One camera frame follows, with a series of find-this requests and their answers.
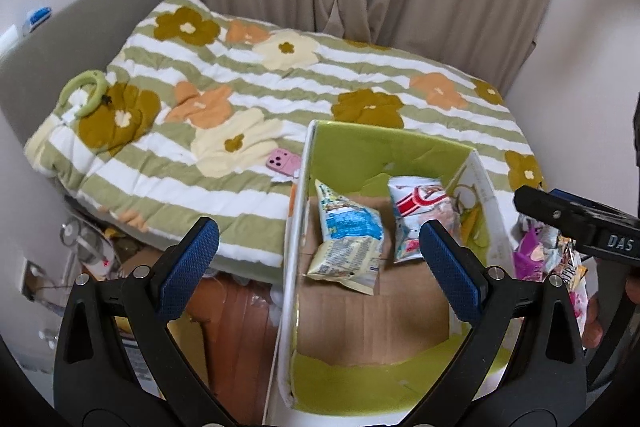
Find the dark purple snack packet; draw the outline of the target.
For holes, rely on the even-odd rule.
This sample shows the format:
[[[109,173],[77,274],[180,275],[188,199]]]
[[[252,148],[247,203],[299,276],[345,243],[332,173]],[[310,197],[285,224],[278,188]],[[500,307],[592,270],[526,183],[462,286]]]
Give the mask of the dark purple snack packet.
[[[544,266],[548,274],[559,275],[569,291],[574,291],[588,272],[573,239],[562,234],[556,236],[555,247],[548,250]]]

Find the small pink white packet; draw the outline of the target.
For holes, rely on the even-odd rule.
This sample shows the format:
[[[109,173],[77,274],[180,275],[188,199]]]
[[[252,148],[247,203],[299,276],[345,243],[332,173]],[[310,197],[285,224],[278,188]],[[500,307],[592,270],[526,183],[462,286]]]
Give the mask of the small pink white packet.
[[[586,280],[582,279],[577,286],[570,291],[570,303],[572,304],[579,334],[582,335],[587,322],[589,297]]]

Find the purple chip bag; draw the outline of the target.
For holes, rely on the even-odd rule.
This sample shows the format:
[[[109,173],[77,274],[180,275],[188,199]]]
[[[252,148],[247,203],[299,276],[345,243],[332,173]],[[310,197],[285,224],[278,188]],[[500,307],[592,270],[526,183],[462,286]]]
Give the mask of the purple chip bag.
[[[541,282],[544,279],[544,246],[535,229],[529,229],[514,251],[515,276],[522,281]]]

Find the red white snack packet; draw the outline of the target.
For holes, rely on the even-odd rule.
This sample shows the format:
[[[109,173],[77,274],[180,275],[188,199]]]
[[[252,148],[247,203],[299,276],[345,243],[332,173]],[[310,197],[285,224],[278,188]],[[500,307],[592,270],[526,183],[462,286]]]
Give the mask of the red white snack packet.
[[[395,263],[422,257],[419,235],[427,221],[437,220],[455,239],[459,237],[459,215],[439,179],[394,176],[387,187],[396,223]]]

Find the green lined cardboard box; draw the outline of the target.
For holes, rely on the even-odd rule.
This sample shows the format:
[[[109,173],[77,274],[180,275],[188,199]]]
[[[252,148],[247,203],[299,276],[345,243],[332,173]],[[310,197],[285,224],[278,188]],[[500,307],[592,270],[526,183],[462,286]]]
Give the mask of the green lined cardboard box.
[[[394,176],[436,179],[461,217],[463,243],[484,265],[511,270],[518,221],[472,147],[411,131],[313,122],[288,219],[284,300],[267,423],[398,423],[436,383],[468,332],[428,265],[394,259]],[[322,235],[316,183],[375,209],[384,243],[373,293],[315,281]]]

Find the blue white snack packet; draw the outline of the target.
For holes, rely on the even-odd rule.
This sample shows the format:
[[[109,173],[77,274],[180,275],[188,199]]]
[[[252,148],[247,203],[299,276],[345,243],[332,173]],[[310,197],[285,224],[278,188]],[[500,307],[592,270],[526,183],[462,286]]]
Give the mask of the blue white snack packet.
[[[306,277],[373,296],[385,239],[380,213],[338,194],[320,180],[314,181],[314,187],[322,242]]]

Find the floral striped quilt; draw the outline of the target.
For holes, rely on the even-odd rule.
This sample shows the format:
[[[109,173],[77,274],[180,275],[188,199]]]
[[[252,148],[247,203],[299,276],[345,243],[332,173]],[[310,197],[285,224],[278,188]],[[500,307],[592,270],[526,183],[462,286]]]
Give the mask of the floral striped quilt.
[[[164,0],[101,70],[102,104],[58,106],[27,140],[37,171],[143,243],[178,242],[199,217],[221,231],[221,269],[280,277],[292,180],[315,120],[419,131],[473,147],[498,191],[544,181],[497,90],[401,50]]]

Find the pink smartphone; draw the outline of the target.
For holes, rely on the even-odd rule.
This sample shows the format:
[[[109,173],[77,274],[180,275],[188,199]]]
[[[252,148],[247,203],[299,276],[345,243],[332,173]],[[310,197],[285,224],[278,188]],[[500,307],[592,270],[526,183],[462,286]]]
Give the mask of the pink smartphone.
[[[298,176],[302,158],[284,148],[275,148],[266,160],[266,167],[282,176]]]

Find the grey upholstered headboard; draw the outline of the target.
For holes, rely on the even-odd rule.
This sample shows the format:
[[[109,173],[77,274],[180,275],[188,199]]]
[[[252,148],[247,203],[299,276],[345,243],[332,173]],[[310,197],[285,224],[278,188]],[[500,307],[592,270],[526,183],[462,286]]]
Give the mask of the grey upholstered headboard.
[[[77,0],[1,57],[1,110],[25,143],[51,112],[66,82],[103,70],[163,0]]]

